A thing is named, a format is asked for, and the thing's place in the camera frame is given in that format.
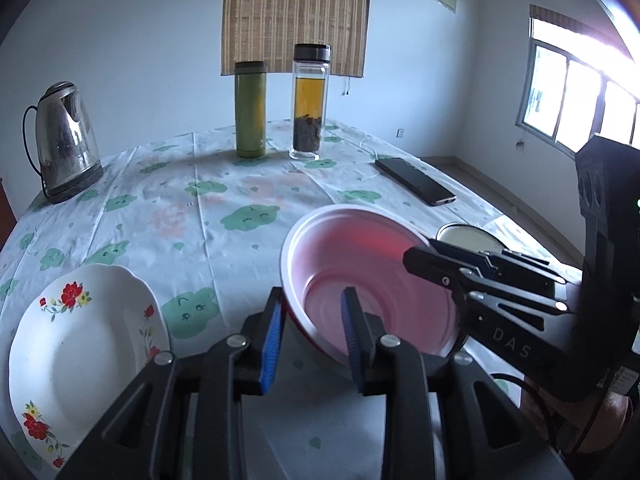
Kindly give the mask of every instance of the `thermos lid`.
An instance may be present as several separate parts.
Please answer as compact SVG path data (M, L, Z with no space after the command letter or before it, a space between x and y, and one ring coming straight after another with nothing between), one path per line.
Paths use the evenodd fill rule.
M65 88L71 88L72 86L74 86L74 84L69 82L69 81L60 81L59 83L56 83L55 85L51 85L49 88L47 88L47 91L44 92L44 95L40 98L40 101L42 101L43 99L49 97L52 94L55 94L56 92L58 92L60 90L64 90Z
M266 61L239 61L236 63L234 73L237 74L266 74Z
M331 47L317 43L299 43L293 49L293 61L331 63Z

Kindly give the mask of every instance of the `pink bowl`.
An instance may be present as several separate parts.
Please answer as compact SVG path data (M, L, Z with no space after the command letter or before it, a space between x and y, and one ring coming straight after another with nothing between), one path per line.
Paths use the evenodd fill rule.
M366 312L421 352L446 355L458 335L450 292L406 272L402 255L426 241L409 225L354 205L301 218L280 254L289 314L313 345L348 366L340 295L354 286Z

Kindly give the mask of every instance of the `kettle handle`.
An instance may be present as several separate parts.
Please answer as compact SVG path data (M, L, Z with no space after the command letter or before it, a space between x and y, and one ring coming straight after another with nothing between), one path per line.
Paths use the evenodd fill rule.
M33 171L35 171L40 176L40 178L42 178L42 173L40 173L38 168L36 168L36 165L31 160L31 155L29 154L29 149L27 147L27 134L24 131L24 121L27 118L27 114L29 113L29 110L31 110L32 108L34 110L38 111L38 107L37 106L31 105L29 108L27 108L24 111L24 115L22 116L22 141L24 142L24 151L27 154L27 158L29 159L29 163L31 164L31 167L33 168Z

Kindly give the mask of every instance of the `black cable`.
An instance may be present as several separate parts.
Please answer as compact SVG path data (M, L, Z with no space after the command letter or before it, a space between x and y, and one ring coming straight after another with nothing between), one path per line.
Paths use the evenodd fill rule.
M38 111L38 108L31 105L29 108L27 108L24 111L24 115L22 116L22 142L24 142L24 151L27 154L27 158L29 159L29 164L31 164L31 167L33 168L33 171L35 171L41 178L42 178L42 174L40 173L40 171L38 170L38 168L36 168L36 165L33 163L33 161L31 160L31 155L29 154L29 149L27 147L27 134L24 131L24 121L27 118L27 114L29 113L29 110L34 109L36 111Z
M609 373L607 373L607 377L605 378L605 381L604 381L604 386L602 387L600 396L598 397L598 400L596 401L596 404L593 407L593 411L591 412L589 420L587 421L586 426L582 430L580 437L578 438L578 440L575 441L575 444L572 447L572 450L569 452L569 456L576 454L580 449L580 446L584 442L584 439L587 438L587 435L589 434L589 431L593 426L593 423L596 421L598 412L600 411L602 404L604 403L604 399L607 398L607 394L609 393L609 387L611 386L611 383L613 382L613 377L615 377L615 375L616 375L615 370L611 368L609 370Z
M540 394L533 388L533 386L526 383L522 379L519 379L509 374L491 374L491 377L494 379L501 379L503 381L516 384L516 386L521 387L524 391L526 391L531 396L533 401L536 403L536 406L540 410L540 413L542 414L542 418L545 421L546 432L548 433L549 445L554 449L554 451L557 451L558 436L556 434L556 427L554 426L553 419L551 418L551 412L549 411L549 408L546 406L545 401L542 400L542 397L540 397Z

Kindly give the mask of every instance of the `kettle base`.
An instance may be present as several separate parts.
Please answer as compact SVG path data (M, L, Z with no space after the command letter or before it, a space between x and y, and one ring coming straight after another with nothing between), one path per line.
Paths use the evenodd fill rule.
M83 171L80 175L67 182L64 186L59 186L52 190L49 190L44 186L42 190L44 192L44 196L49 200L49 202L52 204L59 204L75 197L78 193L83 192L89 186L98 182L103 174L104 168L100 161L98 161L97 164L93 165L88 170Z

